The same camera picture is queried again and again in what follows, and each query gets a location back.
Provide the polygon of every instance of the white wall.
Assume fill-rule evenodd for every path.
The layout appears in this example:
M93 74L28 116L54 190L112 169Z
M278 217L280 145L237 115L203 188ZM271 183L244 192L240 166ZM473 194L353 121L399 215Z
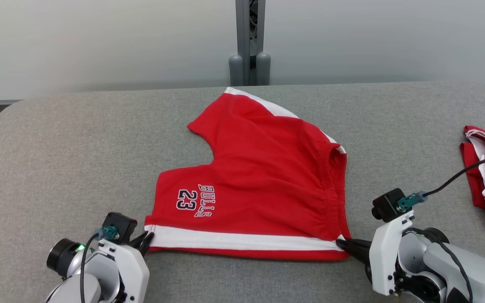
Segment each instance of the white wall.
M271 84L485 83L485 0L267 0Z
M0 100L229 85L235 1L0 0Z

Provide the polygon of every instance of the gray fabric tabletop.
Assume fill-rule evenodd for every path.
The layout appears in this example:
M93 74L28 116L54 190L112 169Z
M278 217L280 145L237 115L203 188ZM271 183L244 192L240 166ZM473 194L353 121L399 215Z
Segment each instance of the gray fabric tabletop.
M46 267L61 238L84 242L109 211L151 213L161 171L210 163L187 124L225 88L66 94L18 102L0 114L0 302L44 301L60 282ZM466 125L485 128L485 85L407 82L241 88L320 127L348 154L352 236L382 222L371 201L399 187L431 190L463 168ZM466 177L415 207L414 226L443 230L485 257L485 211ZM364 267L158 252L147 303L396 302L374 293Z

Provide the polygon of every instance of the black cylindrical motor cap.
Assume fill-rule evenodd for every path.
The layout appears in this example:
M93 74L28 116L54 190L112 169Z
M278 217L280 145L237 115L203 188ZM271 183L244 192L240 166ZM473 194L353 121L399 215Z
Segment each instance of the black cylindrical motor cap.
M46 266L63 278L67 278L67 271L75 256L75 250L79 245L78 242L74 242L67 238L61 239L50 250L48 259L46 259Z

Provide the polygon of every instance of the black cable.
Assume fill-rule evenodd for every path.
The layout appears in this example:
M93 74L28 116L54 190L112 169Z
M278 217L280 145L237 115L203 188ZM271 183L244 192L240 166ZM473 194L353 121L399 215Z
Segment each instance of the black cable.
M445 182L442 186L439 186L439 188L436 188L436 189L434 189L432 191L426 192L422 196L423 197L427 197L430 194L435 194L436 192L440 192L443 188L445 188L446 186L448 186L450 183L452 183L452 181L456 180L459 176L461 176L462 174L466 173L470 169L473 169L475 167L478 167L480 164L483 164L483 163L485 163L485 159L484 160L481 160L481 161L478 161L477 163L474 163L473 165L469 165L468 167L465 167L458 174L455 174L454 176L452 176L452 178L448 179L448 181Z
M83 255L81 256L81 265L80 265L80 296L81 296L81 303L85 303L85 294L83 293L83 277L85 276L85 272L83 270L85 269L85 257L87 255L87 250L89 249L89 246L91 245L91 242L98 237L99 234L93 234L89 240L87 240L87 243L85 244L85 248L83 249Z
M461 265L460 260L458 260L458 257L437 237L435 234L429 231L425 230L420 230L418 228L407 228L406 231L413 231L418 234L424 235L426 238L428 238L431 242L435 242L443 248L443 250L450 255L452 258L452 261L458 265L460 268L461 276L465 279L465 284L467 286L467 292L469 293L469 303L473 303L473 288L471 288L471 283L469 282L469 276L467 276L464 267Z

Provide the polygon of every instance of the printed logo on shorts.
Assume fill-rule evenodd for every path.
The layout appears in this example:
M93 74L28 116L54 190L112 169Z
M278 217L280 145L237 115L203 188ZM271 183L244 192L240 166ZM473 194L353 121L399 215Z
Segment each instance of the printed logo on shorts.
M214 187L198 184L198 189L200 190L199 194L196 190L180 189L177 196L177 209L190 211L197 209L194 217L210 217L216 202Z

